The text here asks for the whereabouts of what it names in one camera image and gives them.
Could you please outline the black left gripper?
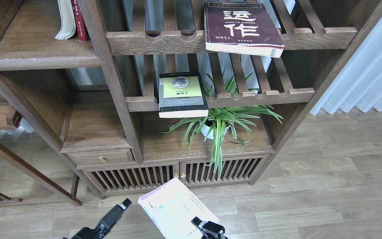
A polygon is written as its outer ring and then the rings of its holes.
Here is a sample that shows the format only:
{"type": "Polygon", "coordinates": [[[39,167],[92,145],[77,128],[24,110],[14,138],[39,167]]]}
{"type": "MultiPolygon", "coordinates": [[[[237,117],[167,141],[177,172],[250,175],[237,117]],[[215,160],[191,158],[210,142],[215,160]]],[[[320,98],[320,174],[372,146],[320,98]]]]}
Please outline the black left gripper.
{"type": "Polygon", "coordinates": [[[82,228],[72,239],[103,239],[112,227],[121,219],[123,212],[132,204],[126,198],[121,204],[116,204],[99,222],[96,228],[82,228]]]}

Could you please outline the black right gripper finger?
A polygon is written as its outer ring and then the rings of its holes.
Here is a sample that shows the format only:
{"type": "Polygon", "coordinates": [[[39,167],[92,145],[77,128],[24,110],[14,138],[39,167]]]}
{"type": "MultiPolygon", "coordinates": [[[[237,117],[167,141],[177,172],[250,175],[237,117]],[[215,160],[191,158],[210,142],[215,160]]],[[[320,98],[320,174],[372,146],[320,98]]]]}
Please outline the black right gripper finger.
{"type": "Polygon", "coordinates": [[[191,220],[192,224],[200,230],[202,234],[201,239],[227,239],[225,236],[225,228],[212,221],[202,221],[200,218],[195,217],[191,220]]]}

